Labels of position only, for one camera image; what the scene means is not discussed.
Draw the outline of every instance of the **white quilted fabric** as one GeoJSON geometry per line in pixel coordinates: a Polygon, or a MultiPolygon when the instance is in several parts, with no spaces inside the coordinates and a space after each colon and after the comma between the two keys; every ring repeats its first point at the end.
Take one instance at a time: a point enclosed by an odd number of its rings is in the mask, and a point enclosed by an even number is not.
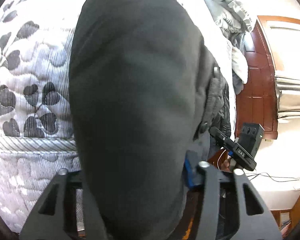
{"type": "MultiPolygon", "coordinates": [[[[203,0],[177,1],[202,32],[229,84],[234,131],[231,43],[203,0]]],[[[20,232],[59,169],[80,169],[68,102],[68,67],[84,2],[6,0],[0,8],[0,215],[15,232],[20,232]]],[[[78,229],[83,229],[81,193],[77,196],[78,229]]]]}

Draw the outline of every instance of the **white pillow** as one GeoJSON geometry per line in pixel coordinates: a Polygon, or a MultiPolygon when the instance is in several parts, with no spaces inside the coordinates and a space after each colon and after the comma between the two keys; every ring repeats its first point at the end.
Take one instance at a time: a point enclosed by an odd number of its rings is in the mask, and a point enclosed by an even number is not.
{"type": "Polygon", "coordinates": [[[248,63],[242,52],[232,47],[232,69],[241,78],[243,84],[248,81],[248,63]]]}

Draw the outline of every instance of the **white wire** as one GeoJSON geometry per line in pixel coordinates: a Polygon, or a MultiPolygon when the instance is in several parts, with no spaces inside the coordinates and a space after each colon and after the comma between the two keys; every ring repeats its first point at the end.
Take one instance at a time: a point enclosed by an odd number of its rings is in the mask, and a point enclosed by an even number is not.
{"type": "Polygon", "coordinates": [[[219,168],[219,161],[220,161],[220,159],[221,159],[221,156],[225,153],[225,151],[226,151],[226,149],[221,153],[221,155],[220,155],[220,157],[219,157],[219,159],[218,159],[218,161],[217,161],[217,166],[218,166],[218,169],[220,170],[220,168],[219,168]]]}

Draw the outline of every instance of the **blue part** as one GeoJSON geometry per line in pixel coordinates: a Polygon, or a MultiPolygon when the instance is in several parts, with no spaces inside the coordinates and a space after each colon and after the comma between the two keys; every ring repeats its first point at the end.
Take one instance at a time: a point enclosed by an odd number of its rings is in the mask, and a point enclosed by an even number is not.
{"type": "Polygon", "coordinates": [[[191,169],[191,165],[187,158],[185,159],[185,168],[186,168],[186,172],[187,172],[188,187],[192,188],[192,187],[194,187],[194,184],[192,182],[192,169],[191,169]]]}

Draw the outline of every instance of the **black wire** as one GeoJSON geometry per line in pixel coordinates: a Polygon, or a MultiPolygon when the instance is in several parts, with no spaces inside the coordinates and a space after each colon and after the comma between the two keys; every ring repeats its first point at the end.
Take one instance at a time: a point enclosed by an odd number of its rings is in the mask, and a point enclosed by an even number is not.
{"type": "Polygon", "coordinates": [[[264,177],[269,177],[270,179],[272,179],[273,181],[275,182],[289,182],[289,181],[299,181],[300,179],[297,179],[297,178],[293,178],[293,177],[276,177],[276,176],[270,176],[267,172],[262,172],[262,173],[257,173],[257,174],[252,174],[252,175],[249,175],[247,177],[252,177],[254,176],[252,179],[250,180],[253,180],[254,178],[256,178],[257,176],[261,175],[261,176],[264,176],[264,177]],[[282,179],[291,179],[291,180],[275,180],[274,178],[282,178],[282,179]]]}
{"type": "Polygon", "coordinates": [[[258,177],[260,174],[256,174],[252,179],[250,179],[250,181],[252,181],[254,178],[256,178],[256,177],[258,177]]]}

